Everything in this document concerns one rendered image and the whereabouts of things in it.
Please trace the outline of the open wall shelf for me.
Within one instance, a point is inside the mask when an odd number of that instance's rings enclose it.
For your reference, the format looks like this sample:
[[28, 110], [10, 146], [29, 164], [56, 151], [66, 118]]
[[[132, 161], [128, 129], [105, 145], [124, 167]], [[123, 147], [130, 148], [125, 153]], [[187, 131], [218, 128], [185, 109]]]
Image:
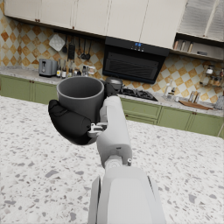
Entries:
[[177, 33], [171, 52], [202, 60], [223, 62], [224, 42]]

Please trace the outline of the grey cup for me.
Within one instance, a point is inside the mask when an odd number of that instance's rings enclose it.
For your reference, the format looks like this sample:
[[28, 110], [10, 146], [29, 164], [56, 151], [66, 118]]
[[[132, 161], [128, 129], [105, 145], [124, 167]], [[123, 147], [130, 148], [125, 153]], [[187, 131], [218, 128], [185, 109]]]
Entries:
[[104, 85], [92, 77], [75, 76], [62, 80], [57, 85], [61, 106], [98, 123], [104, 99]]

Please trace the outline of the spice rack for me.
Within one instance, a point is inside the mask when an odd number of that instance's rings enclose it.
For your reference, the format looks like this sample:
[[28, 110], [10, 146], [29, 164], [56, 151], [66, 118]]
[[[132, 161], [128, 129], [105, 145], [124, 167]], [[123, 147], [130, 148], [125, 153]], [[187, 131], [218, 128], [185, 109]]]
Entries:
[[199, 83], [203, 86], [224, 88], [224, 67], [218, 68], [213, 65], [204, 66]]

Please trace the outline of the cream wall cabinets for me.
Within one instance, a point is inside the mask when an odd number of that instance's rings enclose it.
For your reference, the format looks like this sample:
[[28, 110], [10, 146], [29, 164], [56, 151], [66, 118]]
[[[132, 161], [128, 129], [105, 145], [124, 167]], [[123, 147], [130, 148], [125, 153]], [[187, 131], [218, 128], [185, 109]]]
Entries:
[[8, 17], [171, 48], [186, 0], [4, 0]]

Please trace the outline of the black gas hob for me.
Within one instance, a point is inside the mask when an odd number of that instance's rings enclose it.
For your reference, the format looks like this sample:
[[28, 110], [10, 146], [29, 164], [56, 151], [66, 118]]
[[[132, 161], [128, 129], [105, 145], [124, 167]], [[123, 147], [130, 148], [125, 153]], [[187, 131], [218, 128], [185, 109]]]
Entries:
[[145, 99], [145, 100], [151, 100], [156, 102], [157, 99], [148, 91], [143, 91], [143, 90], [137, 90], [137, 89], [129, 89], [129, 88], [122, 88], [119, 91], [120, 95], [127, 95], [127, 96], [132, 96], [140, 99]]

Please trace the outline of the black range hood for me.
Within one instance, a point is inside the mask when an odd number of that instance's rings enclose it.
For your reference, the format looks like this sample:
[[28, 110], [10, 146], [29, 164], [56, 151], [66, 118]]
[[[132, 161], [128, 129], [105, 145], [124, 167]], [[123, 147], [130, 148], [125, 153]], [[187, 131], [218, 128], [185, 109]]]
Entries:
[[102, 73], [129, 81], [154, 84], [169, 49], [106, 37]]

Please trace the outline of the black hanging grater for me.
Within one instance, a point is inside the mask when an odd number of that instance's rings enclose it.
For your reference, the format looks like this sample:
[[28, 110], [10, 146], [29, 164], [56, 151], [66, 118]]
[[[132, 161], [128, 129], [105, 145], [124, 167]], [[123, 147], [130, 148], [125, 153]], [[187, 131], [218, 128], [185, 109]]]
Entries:
[[72, 60], [74, 62], [74, 55], [75, 55], [74, 37], [71, 37], [71, 42], [68, 45], [67, 61]]

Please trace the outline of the green base cabinets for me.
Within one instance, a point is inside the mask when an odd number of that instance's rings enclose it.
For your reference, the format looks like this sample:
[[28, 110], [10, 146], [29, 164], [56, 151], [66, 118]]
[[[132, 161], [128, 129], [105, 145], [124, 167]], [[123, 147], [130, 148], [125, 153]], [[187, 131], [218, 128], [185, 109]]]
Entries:
[[[43, 104], [58, 99], [53, 84], [3, 74], [0, 74], [0, 95]], [[143, 102], [125, 98], [121, 101], [128, 120], [224, 139], [224, 117], [161, 106], [156, 101]]]

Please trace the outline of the white hanging cutting board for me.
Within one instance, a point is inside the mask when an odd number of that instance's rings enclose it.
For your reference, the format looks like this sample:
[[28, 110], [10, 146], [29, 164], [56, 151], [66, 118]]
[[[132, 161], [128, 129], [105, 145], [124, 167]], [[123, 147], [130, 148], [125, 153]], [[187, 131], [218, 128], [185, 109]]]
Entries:
[[57, 52], [62, 51], [65, 44], [66, 41], [59, 34], [54, 34], [49, 42], [49, 46]]

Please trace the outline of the black hanging ladle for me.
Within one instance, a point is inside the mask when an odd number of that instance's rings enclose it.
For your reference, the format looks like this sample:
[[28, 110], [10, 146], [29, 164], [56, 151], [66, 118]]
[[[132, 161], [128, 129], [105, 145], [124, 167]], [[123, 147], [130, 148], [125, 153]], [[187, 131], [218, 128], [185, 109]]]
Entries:
[[91, 49], [91, 45], [92, 45], [92, 40], [90, 40], [90, 42], [89, 42], [89, 48], [88, 48], [88, 52], [86, 54], [86, 60], [89, 60], [90, 59], [90, 49]]
[[84, 39], [84, 45], [83, 45], [83, 53], [81, 54], [80, 58], [85, 60], [86, 59], [86, 53], [85, 53], [85, 50], [86, 50], [86, 39]]

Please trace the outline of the dark cooking pot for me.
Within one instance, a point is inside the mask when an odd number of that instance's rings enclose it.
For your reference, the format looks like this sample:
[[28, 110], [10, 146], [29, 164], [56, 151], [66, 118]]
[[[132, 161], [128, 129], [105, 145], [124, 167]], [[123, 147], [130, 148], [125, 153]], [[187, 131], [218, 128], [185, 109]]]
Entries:
[[121, 90], [123, 87], [123, 81], [115, 77], [108, 77], [106, 79], [106, 84], [108, 87], [112, 87], [114, 90]]

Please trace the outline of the silver toaster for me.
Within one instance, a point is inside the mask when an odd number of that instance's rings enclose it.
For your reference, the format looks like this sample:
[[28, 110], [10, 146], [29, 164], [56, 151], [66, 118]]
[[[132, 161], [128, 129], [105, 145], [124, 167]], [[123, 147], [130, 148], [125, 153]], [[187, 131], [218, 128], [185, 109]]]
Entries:
[[51, 59], [40, 59], [38, 64], [40, 76], [52, 77], [57, 73], [57, 62]]

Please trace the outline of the wooden cutting board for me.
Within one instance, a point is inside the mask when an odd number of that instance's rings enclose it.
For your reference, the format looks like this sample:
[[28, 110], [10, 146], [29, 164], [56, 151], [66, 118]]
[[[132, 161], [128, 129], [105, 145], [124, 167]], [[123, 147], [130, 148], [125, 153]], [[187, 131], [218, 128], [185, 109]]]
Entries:
[[205, 109], [205, 110], [209, 110], [209, 109], [213, 109], [213, 108], [209, 108], [203, 105], [200, 105], [198, 103], [193, 103], [193, 102], [189, 102], [189, 101], [178, 101], [181, 104], [187, 106], [187, 107], [192, 107], [192, 108], [197, 108], [197, 109]]

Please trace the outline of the white bottle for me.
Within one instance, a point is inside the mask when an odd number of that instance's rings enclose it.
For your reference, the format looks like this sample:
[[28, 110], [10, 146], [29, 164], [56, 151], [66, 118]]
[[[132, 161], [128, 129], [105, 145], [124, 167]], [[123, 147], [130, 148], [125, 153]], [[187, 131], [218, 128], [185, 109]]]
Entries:
[[164, 91], [164, 96], [167, 96], [172, 91], [172, 84], [167, 83]]

